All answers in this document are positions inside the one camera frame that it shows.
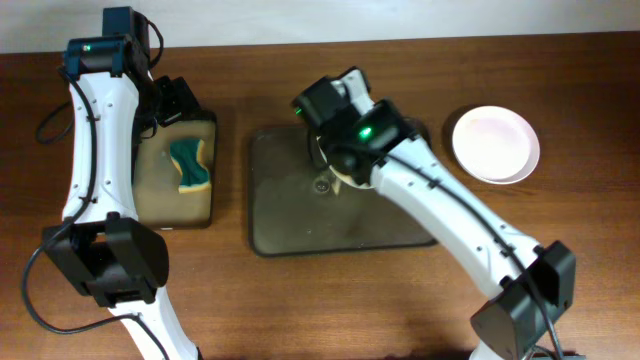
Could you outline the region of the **light grey plate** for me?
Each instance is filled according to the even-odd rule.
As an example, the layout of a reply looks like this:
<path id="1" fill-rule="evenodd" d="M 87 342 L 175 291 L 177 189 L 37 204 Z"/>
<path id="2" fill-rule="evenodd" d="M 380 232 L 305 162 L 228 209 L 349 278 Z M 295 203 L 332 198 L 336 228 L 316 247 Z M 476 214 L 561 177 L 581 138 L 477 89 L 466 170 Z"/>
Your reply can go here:
<path id="1" fill-rule="evenodd" d="M 456 160 L 469 175 L 495 185 L 524 180 L 536 169 L 539 159 L 540 153 L 535 151 L 456 153 Z"/>

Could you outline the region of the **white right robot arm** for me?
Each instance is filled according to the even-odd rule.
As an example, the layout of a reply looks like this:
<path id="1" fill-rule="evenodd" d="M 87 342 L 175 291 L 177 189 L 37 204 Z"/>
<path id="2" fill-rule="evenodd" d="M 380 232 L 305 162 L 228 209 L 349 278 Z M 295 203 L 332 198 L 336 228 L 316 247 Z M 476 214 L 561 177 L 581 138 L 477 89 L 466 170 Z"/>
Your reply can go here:
<path id="1" fill-rule="evenodd" d="M 353 66 L 320 78 L 292 106 L 334 174 L 404 210 L 486 296 L 470 319 L 479 339 L 472 358 L 564 358 L 555 324 L 573 304 L 574 253 L 505 222 L 440 163 L 391 100 L 374 101 L 370 91 Z"/>

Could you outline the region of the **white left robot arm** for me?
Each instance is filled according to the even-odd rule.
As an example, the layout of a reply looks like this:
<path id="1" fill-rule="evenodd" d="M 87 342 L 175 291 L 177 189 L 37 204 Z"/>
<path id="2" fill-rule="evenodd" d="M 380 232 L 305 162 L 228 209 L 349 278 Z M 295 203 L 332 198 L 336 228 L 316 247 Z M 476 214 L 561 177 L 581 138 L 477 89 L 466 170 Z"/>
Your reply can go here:
<path id="1" fill-rule="evenodd" d="M 157 100 L 149 52 L 132 35 L 73 39 L 62 76 L 74 106 L 72 180 L 63 222 L 43 250 L 82 296 L 123 322 L 146 359 L 198 359 L 169 300 L 169 253 L 133 199 L 133 139 L 141 106 Z"/>

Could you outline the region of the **cream white plate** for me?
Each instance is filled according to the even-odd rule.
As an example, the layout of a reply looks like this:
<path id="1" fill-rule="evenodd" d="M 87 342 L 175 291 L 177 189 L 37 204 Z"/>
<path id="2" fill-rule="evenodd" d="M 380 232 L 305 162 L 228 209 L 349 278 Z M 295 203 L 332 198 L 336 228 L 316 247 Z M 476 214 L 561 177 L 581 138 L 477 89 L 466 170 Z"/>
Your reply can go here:
<path id="1" fill-rule="evenodd" d="M 308 141 L 308 144 L 311 150 L 310 157 L 315 163 L 319 164 L 321 169 L 326 168 L 330 170 L 337 179 L 353 188 L 361 190 L 373 189 L 373 186 L 368 184 L 367 182 L 363 184 L 357 184 L 351 176 L 343 174 L 336 170 L 333 166 L 331 166 L 328 162 L 327 156 L 319 145 L 319 139 L 319 136 L 311 135 L 311 139 Z"/>

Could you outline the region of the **green and yellow sponge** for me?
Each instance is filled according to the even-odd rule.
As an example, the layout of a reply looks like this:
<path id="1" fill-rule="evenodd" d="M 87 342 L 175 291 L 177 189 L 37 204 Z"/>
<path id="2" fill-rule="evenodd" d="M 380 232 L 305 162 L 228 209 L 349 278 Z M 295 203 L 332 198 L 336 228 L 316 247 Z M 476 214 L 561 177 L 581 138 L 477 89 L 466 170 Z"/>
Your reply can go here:
<path id="1" fill-rule="evenodd" d="M 170 144 L 169 154 L 181 179 L 180 194 L 205 191 L 211 188 L 211 177 L 204 163 L 205 142 L 199 138 L 184 138 Z"/>

